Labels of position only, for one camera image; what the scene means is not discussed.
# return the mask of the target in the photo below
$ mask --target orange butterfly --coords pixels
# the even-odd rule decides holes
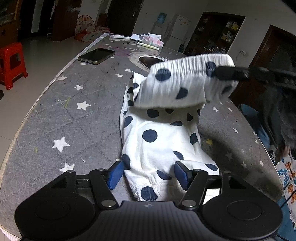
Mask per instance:
[[[292,194],[294,192],[293,185],[290,183],[288,187],[288,193]],[[294,193],[291,197],[291,203],[293,203],[296,200],[296,193]]]
[[[290,180],[293,180],[293,178],[296,176],[296,172],[291,169],[291,162],[285,163],[285,167],[289,171]]]

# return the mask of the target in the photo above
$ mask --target yellow star print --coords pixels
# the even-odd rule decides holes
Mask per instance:
[[[210,146],[213,145],[213,141],[211,139],[207,139],[206,143],[209,144]]]

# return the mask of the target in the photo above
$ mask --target blue butterfly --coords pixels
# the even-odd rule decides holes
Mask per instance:
[[[290,177],[287,175],[287,172],[288,172],[288,171],[287,171],[286,168],[281,169],[281,170],[278,171],[279,175],[281,175],[281,176],[285,176],[285,178],[284,178],[284,186],[287,185],[287,183],[288,183],[288,181],[289,181],[289,179],[290,179]]]

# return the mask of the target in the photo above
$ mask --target metal rivet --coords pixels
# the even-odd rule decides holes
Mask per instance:
[[[182,205],[185,207],[194,207],[196,205],[196,202],[191,199],[186,199],[182,201]]]
[[[116,204],[116,202],[113,201],[113,200],[107,199],[107,200],[102,201],[101,204],[102,204],[104,207],[113,207],[113,206]]]

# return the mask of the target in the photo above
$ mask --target white tile floor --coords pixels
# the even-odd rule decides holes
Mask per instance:
[[[11,90],[0,84],[4,97],[0,100],[0,166],[7,149],[24,117],[36,99],[59,73],[89,43],[74,38],[52,42],[43,37],[22,41],[27,78],[20,78]],[[0,231],[0,241],[7,241]]]

